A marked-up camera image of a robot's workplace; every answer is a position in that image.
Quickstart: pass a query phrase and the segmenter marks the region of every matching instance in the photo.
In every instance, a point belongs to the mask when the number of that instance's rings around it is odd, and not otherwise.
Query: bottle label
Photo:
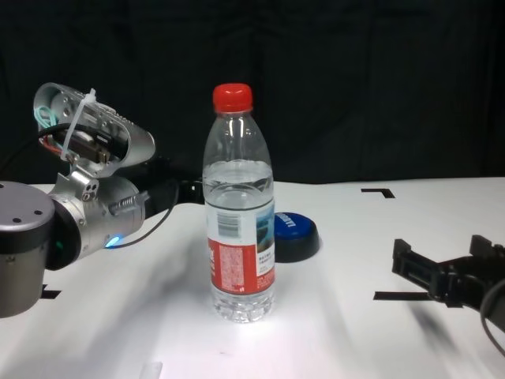
[[[245,211],[206,208],[212,283],[235,295],[269,288],[275,279],[274,201]]]

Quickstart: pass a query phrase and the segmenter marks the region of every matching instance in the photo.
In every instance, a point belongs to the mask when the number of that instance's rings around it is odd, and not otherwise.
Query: bottle neck
[[[244,118],[251,115],[251,110],[243,112],[217,112],[217,116],[220,118]]]

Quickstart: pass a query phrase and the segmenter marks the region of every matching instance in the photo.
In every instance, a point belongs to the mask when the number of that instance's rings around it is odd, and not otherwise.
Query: barcode
[[[218,232],[221,237],[240,238],[240,215],[218,212]]]

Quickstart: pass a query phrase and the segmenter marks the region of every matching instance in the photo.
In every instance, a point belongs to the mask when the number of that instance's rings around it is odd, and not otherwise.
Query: water
[[[268,164],[250,160],[216,162],[204,168],[204,196],[218,208],[251,209],[273,198],[274,183]],[[227,320],[257,321],[274,302],[274,286],[254,295],[232,295],[212,287],[216,311]]]

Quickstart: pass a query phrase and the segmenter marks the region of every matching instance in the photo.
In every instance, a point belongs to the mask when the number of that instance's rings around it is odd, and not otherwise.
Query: blue led light
[[[111,246],[114,246],[116,243],[118,243],[119,241],[121,241],[121,237],[113,237],[106,245],[105,247],[111,247]]]

